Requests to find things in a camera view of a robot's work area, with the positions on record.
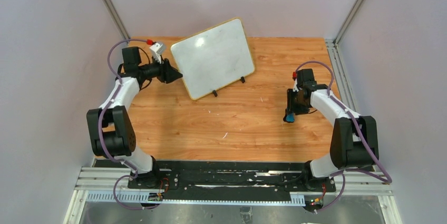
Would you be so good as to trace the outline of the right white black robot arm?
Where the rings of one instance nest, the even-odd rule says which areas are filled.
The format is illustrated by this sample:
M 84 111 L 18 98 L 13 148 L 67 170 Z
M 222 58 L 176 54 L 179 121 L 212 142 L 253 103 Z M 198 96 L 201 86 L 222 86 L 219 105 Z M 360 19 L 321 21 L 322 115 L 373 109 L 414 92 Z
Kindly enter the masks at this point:
M 295 116 L 319 111 L 333 126 L 329 153 L 307 161 L 297 182 L 313 191 L 335 172 L 374 165 L 378 158 L 376 121 L 362 116 L 343 104 L 326 84 L 318 84 L 312 69 L 293 73 L 294 86 L 287 90 L 284 122 Z

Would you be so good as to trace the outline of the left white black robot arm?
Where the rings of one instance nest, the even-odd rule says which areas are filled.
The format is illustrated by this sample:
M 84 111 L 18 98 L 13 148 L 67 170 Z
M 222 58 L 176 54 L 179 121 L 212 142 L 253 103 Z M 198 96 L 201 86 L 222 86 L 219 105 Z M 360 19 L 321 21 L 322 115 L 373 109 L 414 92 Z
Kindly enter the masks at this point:
M 165 49 L 161 43 L 152 44 L 147 55 L 149 61 L 142 64 L 141 48 L 124 48 L 123 62 L 114 71 L 112 92 L 97 109 L 88 110 L 86 114 L 93 153 L 130 168 L 130 179 L 148 188 L 158 187 L 163 178 L 155 158 L 137 146 L 128 110 L 135 96 L 146 88 L 145 82 L 157 79 L 169 84 L 183 77 L 162 56 Z

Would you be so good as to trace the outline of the yellow framed whiteboard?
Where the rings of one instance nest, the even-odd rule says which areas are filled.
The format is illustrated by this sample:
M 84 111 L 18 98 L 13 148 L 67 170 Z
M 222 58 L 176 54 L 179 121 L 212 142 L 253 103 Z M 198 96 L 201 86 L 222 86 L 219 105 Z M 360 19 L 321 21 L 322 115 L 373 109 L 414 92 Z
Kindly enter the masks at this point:
M 192 100 L 255 71 L 244 25 L 238 17 L 173 43 L 170 52 Z

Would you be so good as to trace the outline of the blue black eraser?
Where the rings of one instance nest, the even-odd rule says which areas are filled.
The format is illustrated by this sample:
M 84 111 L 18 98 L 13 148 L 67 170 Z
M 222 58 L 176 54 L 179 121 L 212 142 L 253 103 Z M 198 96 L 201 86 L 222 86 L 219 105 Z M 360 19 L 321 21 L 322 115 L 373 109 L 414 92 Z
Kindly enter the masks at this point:
M 285 116 L 283 117 L 283 121 L 286 123 L 294 123 L 295 115 L 292 111 L 285 111 Z

